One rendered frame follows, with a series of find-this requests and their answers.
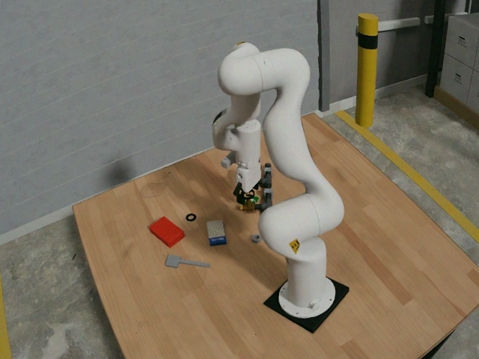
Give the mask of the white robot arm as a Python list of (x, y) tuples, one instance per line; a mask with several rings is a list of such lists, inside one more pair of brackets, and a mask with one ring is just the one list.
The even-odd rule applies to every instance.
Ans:
[[(277, 97), (263, 120), (264, 140), (275, 168), (301, 182), (305, 193), (264, 210), (258, 231), (272, 251), (286, 257), (288, 281), (279, 292), (281, 308), (291, 316), (311, 318), (328, 310), (335, 299), (335, 287), (326, 277), (326, 246), (318, 236), (341, 223), (344, 205), (315, 165), (302, 127), (308, 62), (294, 49), (259, 52), (250, 43), (238, 43), (221, 62), (218, 82), (231, 96), (231, 104), (213, 122), (213, 144), (231, 151), (221, 160), (223, 168), (233, 163), (256, 167), (260, 122), (254, 119), (260, 113), (260, 92), (276, 89)], [(233, 124), (234, 129), (228, 128)]]

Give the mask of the dark grey pipe with metal clamp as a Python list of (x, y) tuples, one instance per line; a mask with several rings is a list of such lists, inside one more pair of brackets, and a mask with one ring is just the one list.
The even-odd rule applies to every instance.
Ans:
[[(251, 191), (245, 193), (246, 194), (246, 196), (245, 196), (246, 203), (245, 203), (244, 206), (242, 204), (240, 204), (240, 209), (241, 210), (243, 210), (243, 211), (246, 211), (246, 210), (254, 211), (255, 209), (266, 210), (267, 208), (272, 206), (272, 200), (273, 200), (273, 192), (272, 192), (272, 188), (271, 188), (272, 187), (272, 167), (271, 167), (270, 163), (265, 164), (264, 178), (261, 178), (258, 182), (259, 182), (259, 184), (265, 185), (265, 187), (266, 187), (264, 189), (265, 203), (262, 203), (262, 204), (251, 203), (250, 199), (252, 199), (254, 197), (254, 190), (252, 189), (251, 191), (253, 192), (253, 195), (249, 194)], [(271, 193), (272, 193), (272, 200), (271, 200)]]

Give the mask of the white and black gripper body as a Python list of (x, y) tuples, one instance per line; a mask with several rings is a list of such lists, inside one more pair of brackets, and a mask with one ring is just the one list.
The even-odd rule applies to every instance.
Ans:
[(242, 183), (242, 189), (245, 193), (251, 191), (251, 189), (258, 183), (261, 177), (260, 163), (253, 168), (242, 168), (241, 165), (237, 165), (236, 173), (236, 186), (238, 182)]

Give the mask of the red rectangular block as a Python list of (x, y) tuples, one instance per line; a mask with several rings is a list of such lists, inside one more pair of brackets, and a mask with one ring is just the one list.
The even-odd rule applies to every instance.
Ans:
[(150, 232), (169, 248), (185, 237), (185, 233), (165, 216), (149, 226)]

